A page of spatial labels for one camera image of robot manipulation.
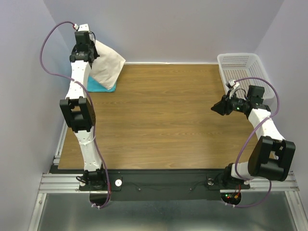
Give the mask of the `white t shirt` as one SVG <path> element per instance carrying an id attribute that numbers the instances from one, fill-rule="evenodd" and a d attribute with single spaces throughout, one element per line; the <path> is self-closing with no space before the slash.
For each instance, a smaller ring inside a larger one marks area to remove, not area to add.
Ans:
<path id="1" fill-rule="evenodd" d="M 115 50 L 96 41 L 99 57 L 94 60 L 90 76 L 110 89 L 118 80 L 126 60 Z"/>

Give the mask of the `white plastic basket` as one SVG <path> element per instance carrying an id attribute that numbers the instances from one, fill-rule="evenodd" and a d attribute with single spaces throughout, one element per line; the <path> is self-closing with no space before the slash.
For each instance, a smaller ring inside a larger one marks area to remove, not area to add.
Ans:
<path id="1" fill-rule="evenodd" d="M 270 80 L 258 55 L 254 53 L 225 53 L 218 55 L 217 61 L 220 77 L 226 93 L 229 90 L 226 86 L 227 82 L 247 78 L 240 82 L 240 90 L 236 92 L 237 97 L 243 98 L 244 93 L 248 92 L 249 86 L 255 85 L 264 87 L 264 100 L 272 100 L 275 98 L 275 93 L 272 88 L 267 83 L 257 80 L 257 78 L 262 78 L 266 81 Z"/>

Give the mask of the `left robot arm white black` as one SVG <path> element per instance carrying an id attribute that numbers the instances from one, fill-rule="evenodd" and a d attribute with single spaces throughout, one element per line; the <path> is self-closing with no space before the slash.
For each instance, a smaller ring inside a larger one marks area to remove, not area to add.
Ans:
<path id="1" fill-rule="evenodd" d="M 87 82 L 94 60 L 99 57 L 95 48 L 95 36 L 80 28 L 75 32 L 76 44 L 69 60 L 72 75 L 68 93 L 60 100 L 60 108 L 66 124 L 76 136 L 84 162 L 84 173 L 77 177 L 81 187 L 101 190 L 107 185 L 102 173 L 102 161 L 95 146 L 94 126 L 96 116 L 87 96 Z"/>

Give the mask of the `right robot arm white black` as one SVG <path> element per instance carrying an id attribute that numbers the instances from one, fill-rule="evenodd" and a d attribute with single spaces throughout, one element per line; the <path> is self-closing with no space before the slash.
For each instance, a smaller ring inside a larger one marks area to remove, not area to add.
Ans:
<path id="1" fill-rule="evenodd" d="M 287 141 L 271 119 L 269 106 L 263 103 L 264 87 L 251 85 L 245 99 L 236 95 L 235 84 L 211 110 L 224 116 L 236 111 L 245 114 L 252 124 L 257 144 L 247 162 L 229 164 L 221 176 L 222 184 L 232 188 L 252 179 L 285 181 L 295 154 L 295 144 Z"/>

